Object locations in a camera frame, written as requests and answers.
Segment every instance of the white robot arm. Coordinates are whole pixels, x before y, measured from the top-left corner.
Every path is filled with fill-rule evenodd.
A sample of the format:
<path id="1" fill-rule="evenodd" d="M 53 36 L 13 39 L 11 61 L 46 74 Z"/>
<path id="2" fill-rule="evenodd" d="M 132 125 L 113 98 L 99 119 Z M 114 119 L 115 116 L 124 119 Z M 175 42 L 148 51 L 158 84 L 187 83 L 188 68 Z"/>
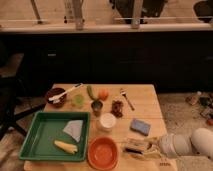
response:
<path id="1" fill-rule="evenodd" d="M 166 134 L 142 141 L 130 139 L 124 144 L 124 150 L 142 159 L 201 155 L 213 160 L 213 132 L 198 128 L 191 135 Z"/>
<path id="2" fill-rule="evenodd" d="M 191 135 L 164 135 L 159 138 L 158 146 L 168 158 L 202 155 L 213 160 L 213 132 L 206 128 L 198 128 Z"/>

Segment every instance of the dark background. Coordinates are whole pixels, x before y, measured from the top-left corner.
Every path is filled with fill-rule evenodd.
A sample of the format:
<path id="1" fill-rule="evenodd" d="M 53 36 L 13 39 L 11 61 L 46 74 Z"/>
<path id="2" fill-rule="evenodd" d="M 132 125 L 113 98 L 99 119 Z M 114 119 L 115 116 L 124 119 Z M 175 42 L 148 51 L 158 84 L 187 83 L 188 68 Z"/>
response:
<path id="1" fill-rule="evenodd" d="M 213 90 L 213 32 L 1 34 L 24 53 L 18 76 L 33 96 L 53 83 L 154 84 L 158 92 Z"/>

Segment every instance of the blue sponge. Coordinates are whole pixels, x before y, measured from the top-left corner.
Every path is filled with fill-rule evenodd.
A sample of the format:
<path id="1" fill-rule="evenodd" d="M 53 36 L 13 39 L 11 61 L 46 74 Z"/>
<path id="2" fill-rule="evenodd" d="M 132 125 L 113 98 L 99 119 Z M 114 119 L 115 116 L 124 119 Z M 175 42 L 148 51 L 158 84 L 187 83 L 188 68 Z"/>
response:
<path id="1" fill-rule="evenodd" d="M 133 131 L 137 131 L 145 136 L 149 135 L 151 125 L 147 124 L 141 120 L 133 119 L 130 125 L 130 129 Z"/>

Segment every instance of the black chair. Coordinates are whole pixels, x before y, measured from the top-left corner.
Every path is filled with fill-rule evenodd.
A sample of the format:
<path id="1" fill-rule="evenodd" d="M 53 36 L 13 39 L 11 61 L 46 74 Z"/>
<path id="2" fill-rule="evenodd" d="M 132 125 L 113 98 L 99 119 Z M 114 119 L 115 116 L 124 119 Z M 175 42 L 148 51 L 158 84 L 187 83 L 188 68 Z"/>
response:
<path id="1" fill-rule="evenodd" d="M 112 3 L 112 8 L 117 9 L 123 18 L 132 18 L 134 0 L 109 0 Z M 160 17 L 163 11 L 166 0 L 144 0 L 141 11 L 141 18 L 143 17 Z M 125 19 L 126 24 L 131 24 L 131 19 Z"/>
<path id="2" fill-rule="evenodd" d="M 209 23 L 213 19 L 213 0 L 199 1 L 193 6 L 199 20 Z"/>
<path id="3" fill-rule="evenodd" d="M 17 103 L 20 102 L 17 98 L 17 87 L 24 89 L 24 85 L 22 81 L 18 79 L 16 74 L 19 67 L 12 67 L 13 69 L 16 68 L 15 72 L 12 72 L 12 75 L 8 75 L 3 71 L 5 68 L 7 68 L 8 61 L 10 59 L 11 58 L 9 57 L 9 53 L 6 47 L 0 41 L 0 140 L 4 137 L 9 127 L 15 128 L 19 133 L 25 136 L 27 132 L 16 122 L 19 119 L 22 119 L 25 116 L 44 108 L 45 106 L 45 104 L 41 104 L 36 107 L 30 106 L 30 108 L 26 111 L 23 111 L 19 114 L 14 113 Z"/>
<path id="4" fill-rule="evenodd" d="M 15 128 L 23 136 L 26 136 L 27 132 L 16 122 L 25 116 L 43 109 L 45 106 L 45 104 L 41 104 L 15 114 L 17 104 L 16 84 L 17 80 L 15 77 L 0 78 L 0 140 L 4 137 L 9 127 Z"/>

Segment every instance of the white cup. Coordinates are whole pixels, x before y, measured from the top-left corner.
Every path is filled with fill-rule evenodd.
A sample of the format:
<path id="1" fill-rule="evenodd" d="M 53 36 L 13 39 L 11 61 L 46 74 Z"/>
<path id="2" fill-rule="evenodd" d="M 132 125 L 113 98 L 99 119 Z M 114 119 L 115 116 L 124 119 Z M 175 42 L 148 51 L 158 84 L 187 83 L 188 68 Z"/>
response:
<path id="1" fill-rule="evenodd" d="M 116 124 L 116 117 L 111 113 L 102 114 L 98 120 L 97 126 L 102 131 L 111 131 Z"/>

